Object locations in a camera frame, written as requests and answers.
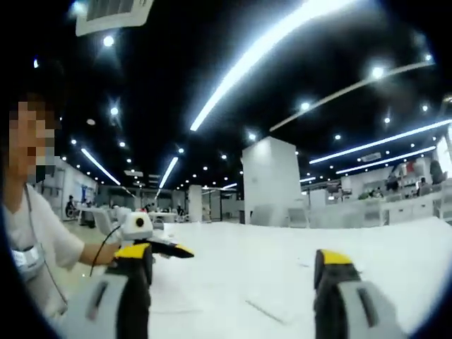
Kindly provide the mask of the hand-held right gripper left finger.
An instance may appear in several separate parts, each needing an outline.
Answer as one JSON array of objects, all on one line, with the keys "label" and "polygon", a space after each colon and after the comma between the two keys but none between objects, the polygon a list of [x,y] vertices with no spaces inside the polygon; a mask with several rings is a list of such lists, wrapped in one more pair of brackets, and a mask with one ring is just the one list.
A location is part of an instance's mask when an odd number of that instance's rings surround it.
[{"label": "hand-held right gripper left finger", "polygon": [[153,256],[149,243],[126,246],[102,275],[68,303],[62,338],[147,338]]}]

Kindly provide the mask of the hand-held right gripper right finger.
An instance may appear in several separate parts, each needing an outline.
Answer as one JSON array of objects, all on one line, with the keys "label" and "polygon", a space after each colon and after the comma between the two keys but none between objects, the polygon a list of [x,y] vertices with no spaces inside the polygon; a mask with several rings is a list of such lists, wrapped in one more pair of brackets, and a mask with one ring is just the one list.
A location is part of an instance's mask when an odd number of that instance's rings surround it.
[{"label": "hand-held right gripper right finger", "polygon": [[352,260],[327,249],[316,251],[315,338],[406,338],[393,303],[364,281]]}]

